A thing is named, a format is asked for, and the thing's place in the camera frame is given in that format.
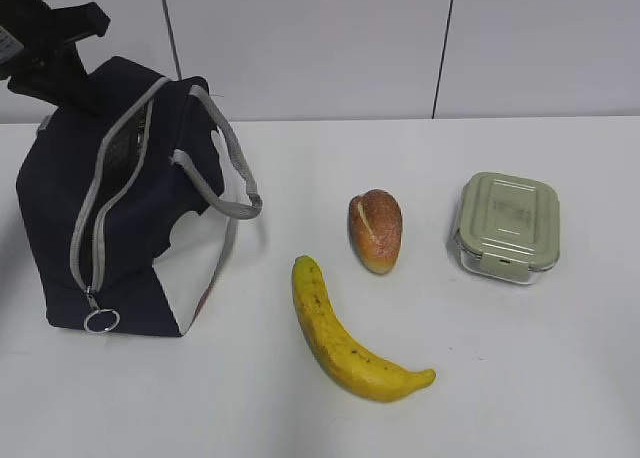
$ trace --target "bag strap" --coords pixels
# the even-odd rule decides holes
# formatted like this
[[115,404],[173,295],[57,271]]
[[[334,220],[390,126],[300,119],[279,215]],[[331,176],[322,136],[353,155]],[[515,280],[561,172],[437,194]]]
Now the bag strap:
[[245,190],[249,200],[251,201],[251,205],[220,199],[211,189],[207,180],[205,180],[200,174],[186,151],[179,149],[174,150],[172,163],[178,164],[184,169],[184,172],[187,174],[202,197],[223,215],[230,218],[236,218],[238,220],[250,220],[255,218],[262,210],[262,198],[260,198],[260,195],[258,194],[256,180],[251,174],[251,170],[249,169],[247,160],[242,153],[242,148],[240,148],[240,143],[238,142],[238,138],[236,137],[233,128],[231,128],[227,119],[213,103],[213,100],[204,88],[194,85],[191,87],[189,95],[197,98],[200,103],[202,103],[213,122],[220,127],[222,135],[224,136],[224,141],[227,145],[227,152],[229,154],[231,164],[246,183]]

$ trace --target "metal ring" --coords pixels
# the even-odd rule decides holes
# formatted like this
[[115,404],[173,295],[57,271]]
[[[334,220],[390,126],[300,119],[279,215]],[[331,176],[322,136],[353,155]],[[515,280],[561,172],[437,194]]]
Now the metal ring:
[[[103,313],[112,313],[114,317],[113,323],[102,330],[92,330],[91,328],[89,328],[89,321],[91,321],[92,318],[95,318],[98,315],[102,315]],[[119,323],[120,323],[120,313],[118,313],[116,310],[112,310],[111,308],[107,308],[104,310],[94,310],[91,313],[89,313],[87,317],[84,319],[84,329],[89,333],[93,333],[94,335],[100,335],[102,333],[110,332],[116,326],[118,326]]]

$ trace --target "glass food container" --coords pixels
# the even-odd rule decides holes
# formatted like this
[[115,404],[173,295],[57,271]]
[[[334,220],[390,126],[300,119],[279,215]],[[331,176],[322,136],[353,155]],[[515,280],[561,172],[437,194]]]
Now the glass food container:
[[560,256],[560,204],[549,185],[499,173],[474,175],[453,228],[467,270],[522,285]]

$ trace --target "zipper pull ring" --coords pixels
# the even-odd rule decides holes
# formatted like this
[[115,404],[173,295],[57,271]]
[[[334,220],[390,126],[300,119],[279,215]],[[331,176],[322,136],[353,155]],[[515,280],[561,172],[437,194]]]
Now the zipper pull ring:
[[[113,330],[116,326],[118,326],[118,324],[120,323],[120,313],[118,313],[116,310],[113,310],[111,308],[100,308],[100,305],[98,305],[98,302],[96,301],[95,297],[93,296],[93,292],[91,290],[90,286],[87,286],[86,291],[84,292],[87,301],[89,302],[89,306],[91,307],[91,312],[86,316],[86,318],[84,319],[84,329],[85,331],[89,332],[89,333],[93,333],[93,334],[101,334],[101,333],[107,333],[111,330]],[[104,328],[99,328],[99,329],[93,329],[91,327],[89,327],[89,322],[95,318],[98,315],[102,315],[104,313],[111,313],[113,315],[113,322],[108,325],[105,326]]]

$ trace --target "lunch bag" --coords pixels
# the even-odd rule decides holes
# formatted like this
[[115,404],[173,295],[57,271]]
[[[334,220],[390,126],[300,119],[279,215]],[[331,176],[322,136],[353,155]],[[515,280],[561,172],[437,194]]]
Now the lunch bag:
[[[236,220],[261,211],[255,180],[203,78],[171,81],[115,57],[90,79],[99,113],[58,108],[17,179],[47,320],[91,333],[182,336]],[[238,202],[234,170],[247,204]]]

